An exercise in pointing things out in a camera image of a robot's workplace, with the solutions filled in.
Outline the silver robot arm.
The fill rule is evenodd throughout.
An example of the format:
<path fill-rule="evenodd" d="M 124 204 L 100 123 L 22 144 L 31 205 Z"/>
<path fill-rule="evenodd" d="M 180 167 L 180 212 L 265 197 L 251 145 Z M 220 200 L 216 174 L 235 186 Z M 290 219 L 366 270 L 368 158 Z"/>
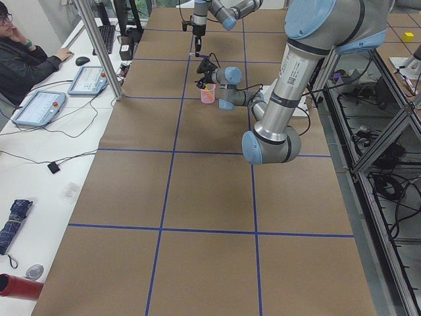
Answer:
<path fill-rule="evenodd" d="M 244 158 L 252 165 L 285 163 L 301 150 L 299 134 L 289 125 L 319 62 L 331 50 L 359 53 L 385 40 L 392 1 L 293 1 L 285 17 L 287 42 L 278 79 L 268 101 L 260 92 L 239 91 L 240 69 L 219 67 L 205 57 L 197 69 L 199 88 L 218 84 L 219 107 L 250 106 L 256 123 L 241 141 Z"/>
<path fill-rule="evenodd" d="M 199 57 L 202 48 L 202 37 L 206 34 L 208 14 L 211 13 L 225 30 L 232 30 L 239 19 L 257 11 L 263 1 L 241 1 L 233 7 L 225 7 L 221 1 L 194 1 L 193 15 L 184 22 L 183 30 L 192 27 L 194 39 L 194 54 Z"/>

